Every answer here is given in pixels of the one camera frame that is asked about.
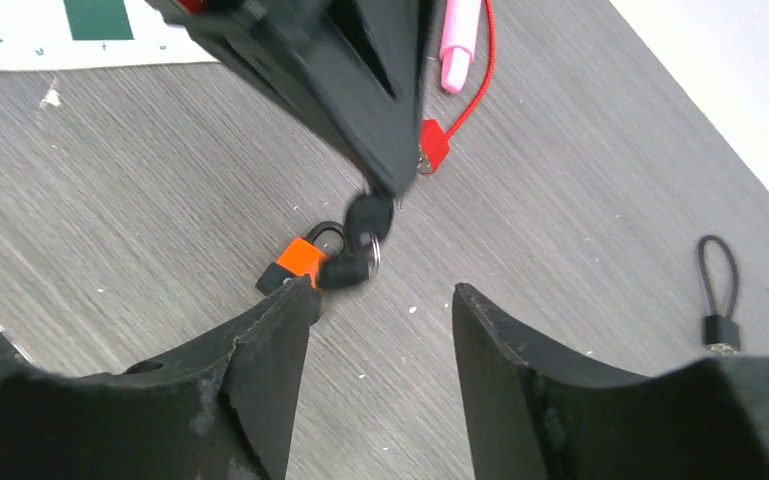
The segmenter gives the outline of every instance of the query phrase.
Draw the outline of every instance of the black 3d-printed part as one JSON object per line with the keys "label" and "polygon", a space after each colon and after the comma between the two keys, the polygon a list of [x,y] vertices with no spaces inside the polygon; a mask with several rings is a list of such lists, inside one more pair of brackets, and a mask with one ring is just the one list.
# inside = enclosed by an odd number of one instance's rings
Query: black 3d-printed part
{"label": "black 3d-printed part", "polygon": [[476,480],[769,480],[769,358],[648,379],[520,323],[474,287],[453,301]]}
{"label": "black 3d-printed part", "polygon": [[299,278],[120,375],[0,356],[0,480],[285,478],[320,295]]}
{"label": "black 3d-printed part", "polygon": [[438,0],[147,0],[349,159],[377,190],[417,175],[425,56]]}

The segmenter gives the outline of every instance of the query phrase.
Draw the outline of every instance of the pink marker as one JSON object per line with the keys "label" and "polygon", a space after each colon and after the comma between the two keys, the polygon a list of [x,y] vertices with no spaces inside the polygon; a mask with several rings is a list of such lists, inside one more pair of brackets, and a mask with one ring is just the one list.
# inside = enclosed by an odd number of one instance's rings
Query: pink marker
{"label": "pink marker", "polygon": [[440,59],[443,74],[440,84],[449,93],[458,93],[466,83],[466,72],[475,60],[475,41],[482,0],[448,0]]}

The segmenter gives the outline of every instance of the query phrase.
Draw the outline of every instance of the metal key ring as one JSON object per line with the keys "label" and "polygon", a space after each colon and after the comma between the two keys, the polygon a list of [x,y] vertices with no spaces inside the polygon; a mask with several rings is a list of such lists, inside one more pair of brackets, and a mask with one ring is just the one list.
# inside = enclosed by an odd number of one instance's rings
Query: metal key ring
{"label": "metal key ring", "polygon": [[364,232],[360,235],[362,253],[369,262],[369,278],[372,278],[378,272],[378,266],[381,264],[381,242],[372,232]]}

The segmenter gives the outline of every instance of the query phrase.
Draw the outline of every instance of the orange padlock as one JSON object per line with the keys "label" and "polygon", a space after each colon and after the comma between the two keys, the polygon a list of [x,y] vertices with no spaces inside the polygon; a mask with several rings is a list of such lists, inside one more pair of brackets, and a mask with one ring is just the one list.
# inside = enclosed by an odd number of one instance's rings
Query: orange padlock
{"label": "orange padlock", "polygon": [[313,227],[304,237],[296,238],[284,249],[284,253],[266,268],[255,287],[264,295],[281,288],[290,279],[310,275],[311,285],[316,288],[319,265],[328,254],[315,242],[325,232],[332,231],[343,237],[343,225],[337,222],[322,222]]}

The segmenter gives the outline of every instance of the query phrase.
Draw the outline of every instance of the red plastic tag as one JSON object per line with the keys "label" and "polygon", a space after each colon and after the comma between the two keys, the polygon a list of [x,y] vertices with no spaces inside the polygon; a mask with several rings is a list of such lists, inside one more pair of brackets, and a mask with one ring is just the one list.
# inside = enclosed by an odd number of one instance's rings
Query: red plastic tag
{"label": "red plastic tag", "polygon": [[449,154],[449,139],[440,123],[433,118],[422,122],[419,136],[419,173],[428,175],[437,171]]}

